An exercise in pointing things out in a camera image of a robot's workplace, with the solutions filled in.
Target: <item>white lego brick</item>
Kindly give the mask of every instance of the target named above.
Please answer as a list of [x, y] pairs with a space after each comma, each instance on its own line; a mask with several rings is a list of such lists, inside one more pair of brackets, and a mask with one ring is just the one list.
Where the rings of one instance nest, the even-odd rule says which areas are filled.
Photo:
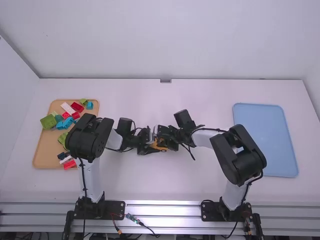
[[76, 111], [66, 102], [61, 104], [61, 107], [68, 113], [70, 116], [74, 114]]
[[65, 164], [69, 161], [71, 161], [72, 159], [74, 159], [71, 155], [65, 157], [63, 160], [60, 161], [60, 164]]

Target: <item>lego brick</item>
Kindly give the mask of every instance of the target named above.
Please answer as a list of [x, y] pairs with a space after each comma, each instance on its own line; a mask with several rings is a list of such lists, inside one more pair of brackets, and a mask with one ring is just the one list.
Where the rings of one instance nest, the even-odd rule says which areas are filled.
[[92, 101], [88, 101], [88, 103], [86, 104], [86, 107], [85, 107], [85, 108], [86, 108], [86, 109], [89, 109], [89, 110], [93, 109], [93, 108], [94, 108], [93, 102], [92, 102]]
[[42, 127], [44, 129], [50, 129], [57, 124], [55, 117], [52, 114], [45, 116], [44, 118], [40, 119]]
[[57, 114], [56, 116], [54, 116], [54, 119], [56, 120], [56, 122], [61, 122], [64, 120], [64, 117], [61, 116], [60, 114]]
[[71, 161], [63, 164], [63, 168], [64, 168], [64, 170], [68, 170], [68, 169], [70, 169], [70, 168], [72, 168], [72, 167], [74, 167], [76, 165], [77, 164], [76, 164], [75, 160], [71, 160]]
[[85, 98], [81, 98], [81, 99], [79, 100], [79, 102], [80, 102], [83, 106], [86, 106], [87, 103], [88, 103], [88, 100], [85, 99]]
[[73, 110], [72, 107], [71, 107], [68, 103], [66, 103], [66, 102], [62, 103], [60, 106], [61, 106], [68, 114], [70, 114], [70, 115], [72, 115], [72, 114], [74, 114], [74, 113], [76, 112], [76, 111]]
[[55, 127], [56, 127], [56, 129], [58, 129], [58, 130], [64, 129], [64, 127], [63, 127], [63, 122], [62, 122], [62, 121], [58, 122], [58, 123], [55, 125]]
[[50, 113], [50, 114], [52, 114], [54, 117], [56, 117], [56, 116], [58, 115], [58, 113], [57, 113], [56, 111], [53, 111], [53, 112]]
[[72, 114], [72, 117], [74, 120], [80, 118], [80, 114], [78, 112], [75, 112], [74, 114]]
[[63, 151], [62, 153], [59, 153], [59, 154], [57, 155], [57, 157], [58, 157], [58, 159], [63, 160], [63, 159], [65, 159], [65, 158], [67, 157], [67, 155], [66, 155], [65, 152]]
[[67, 112], [62, 113], [62, 117], [63, 119], [67, 119], [68, 117], [70, 117], [71, 115]]
[[76, 110], [77, 112], [81, 113], [85, 108], [80, 104], [76, 103], [75, 101], [71, 104], [71, 108]]
[[73, 160], [73, 159], [74, 159], [74, 158], [73, 158], [71, 155], [66, 156], [64, 159], [62, 159], [62, 160], [60, 161], [60, 164], [66, 164], [66, 163], [70, 162], [70, 161]]
[[70, 116], [66, 120], [64, 120], [64, 122], [62, 123], [62, 127], [64, 129], [68, 129], [73, 122], [74, 122], [74, 118]]
[[62, 144], [65, 150], [68, 150], [66, 149], [66, 145], [65, 145], [67, 135], [68, 135], [68, 132], [64, 132], [58, 138], [58, 142]]

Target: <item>orange object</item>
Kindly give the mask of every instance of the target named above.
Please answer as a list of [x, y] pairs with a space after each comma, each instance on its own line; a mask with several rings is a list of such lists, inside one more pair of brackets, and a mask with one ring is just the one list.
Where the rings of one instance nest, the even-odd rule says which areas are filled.
[[75, 160], [71, 160], [71, 161], [63, 164], [63, 168], [64, 168], [64, 170], [68, 170], [68, 169], [74, 167], [75, 165], [77, 165]]
[[160, 151], [162, 151], [162, 150], [167, 151], [168, 150], [167, 147], [157, 146], [157, 138], [154, 139], [154, 143], [150, 144], [150, 147], [153, 149], [158, 149]]

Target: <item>red lego brick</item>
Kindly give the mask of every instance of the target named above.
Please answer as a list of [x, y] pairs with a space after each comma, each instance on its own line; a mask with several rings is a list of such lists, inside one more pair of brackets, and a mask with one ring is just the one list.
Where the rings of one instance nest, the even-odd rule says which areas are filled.
[[75, 160], [71, 160], [71, 161], [63, 164], [63, 168], [64, 168], [64, 170], [67, 170], [67, 169], [74, 167], [75, 165], [77, 165]]
[[76, 103], [75, 101], [71, 104], [71, 107], [73, 108], [73, 110], [81, 113], [85, 108], [83, 106], [81, 106], [80, 104]]
[[77, 111], [75, 113], [72, 113], [71, 116], [73, 117], [74, 120], [80, 118], [80, 114]]
[[63, 119], [67, 119], [68, 117], [71, 117], [69, 113], [66, 111], [62, 114]]

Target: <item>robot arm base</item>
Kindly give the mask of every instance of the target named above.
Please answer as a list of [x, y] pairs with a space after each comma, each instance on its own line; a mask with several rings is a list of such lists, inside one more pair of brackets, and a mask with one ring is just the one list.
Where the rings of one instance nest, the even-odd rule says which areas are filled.
[[244, 223], [246, 218], [253, 216], [251, 204], [243, 203], [231, 211], [220, 197], [219, 202], [204, 200], [201, 203], [201, 219], [203, 222], [240, 222]]

